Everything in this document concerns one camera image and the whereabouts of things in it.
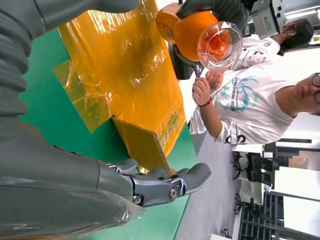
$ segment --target white t-shirt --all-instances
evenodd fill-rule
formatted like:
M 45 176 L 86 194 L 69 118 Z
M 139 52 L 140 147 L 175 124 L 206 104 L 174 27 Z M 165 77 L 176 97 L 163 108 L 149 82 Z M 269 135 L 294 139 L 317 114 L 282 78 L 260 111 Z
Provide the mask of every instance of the white t-shirt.
M 223 124 L 216 141 L 237 145 L 281 139 L 294 118 L 280 109 L 275 92 L 297 82 L 288 74 L 282 60 L 274 54 L 254 55 L 239 59 L 236 70 L 225 73 L 222 87 L 211 94 Z M 190 121 L 190 133 L 206 131 L 198 107 Z

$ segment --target man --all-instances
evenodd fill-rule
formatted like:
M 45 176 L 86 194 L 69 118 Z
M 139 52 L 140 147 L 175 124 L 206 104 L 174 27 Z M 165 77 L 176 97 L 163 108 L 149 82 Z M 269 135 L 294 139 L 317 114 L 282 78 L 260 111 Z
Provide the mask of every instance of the man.
M 240 59 L 235 71 L 197 78 L 192 94 L 198 107 L 190 133 L 208 130 L 217 142 L 232 145 L 268 144 L 281 139 L 299 113 L 319 116 L 320 75 L 297 83 L 282 60 L 254 55 Z

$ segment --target person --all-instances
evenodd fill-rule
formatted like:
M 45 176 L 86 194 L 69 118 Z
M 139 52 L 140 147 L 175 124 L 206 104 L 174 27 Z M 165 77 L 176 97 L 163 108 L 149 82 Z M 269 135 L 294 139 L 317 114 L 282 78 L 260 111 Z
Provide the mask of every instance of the person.
M 244 37 L 243 48 L 245 53 L 242 57 L 249 54 L 278 54 L 283 56 L 285 52 L 298 48 L 309 43 L 314 35 L 314 29 L 306 19 L 297 19 L 288 21 L 282 27 L 282 32 L 273 37 L 260 39 L 258 35 Z
M 235 71 L 210 70 L 195 80 L 191 134 L 208 130 L 216 142 L 268 144 L 281 139 L 299 113 L 320 116 L 320 74 L 298 81 L 276 54 L 239 62 Z

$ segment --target robotic arm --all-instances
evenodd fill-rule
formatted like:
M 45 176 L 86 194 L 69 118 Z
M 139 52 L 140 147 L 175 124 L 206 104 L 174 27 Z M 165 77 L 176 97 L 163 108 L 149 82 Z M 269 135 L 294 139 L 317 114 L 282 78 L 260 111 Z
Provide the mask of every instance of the robotic arm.
M 212 11 L 219 21 L 235 24 L 240 31 L 251 16 L 261 39 L 281 33 L 285 19 L 282 0 L 186 0 L 177 15 L 184 19 L 201 11 Z
M 28 71 L 32 40 L 87 10 L 124 13 L 138 4 L 139 0 L 0 0 L 0 239 L 34 237 L 35 230 L 48 236 L 125 224 L 127 218 L 116 223 L 115 219 L 128 211 L 117 204 L 103 205 L 107 199 L 101 193 L 150 207 L 193 193 L 211 175 L 205 164 L 172 176 L 163 169 L 130 174 L 137 166 L 134 160 L 105 164 L 66 152 L 19 121 L 18 116 L 26 111 L 19 94 L 26 89 L 22 75 Z M 88 197 L 93 194 L 101 198 Z

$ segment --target green table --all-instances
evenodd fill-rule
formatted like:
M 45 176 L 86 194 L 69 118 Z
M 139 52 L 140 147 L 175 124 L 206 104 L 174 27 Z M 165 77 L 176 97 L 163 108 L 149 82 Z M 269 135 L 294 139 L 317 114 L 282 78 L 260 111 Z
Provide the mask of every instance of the green table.
M 53 68 L 69 56 L 57 30 L 35 40 L 24 77 L 27 92 L 20 98 L 27 105 L 21 120 L 38 127 L 48 142 L 69 152 L 118 163 L 128 158 L 125 146 L 109 120 L 90 134 L 56 78 Z M 168 162 L 174 169 L 190 168 L 197 162 L 188 127 L 178 139 Z M 171 204 L 148 208 L 127 225 L 98 231 L 86 240 L 171 240 L 174 239 L 188 204 L 182 197 Z

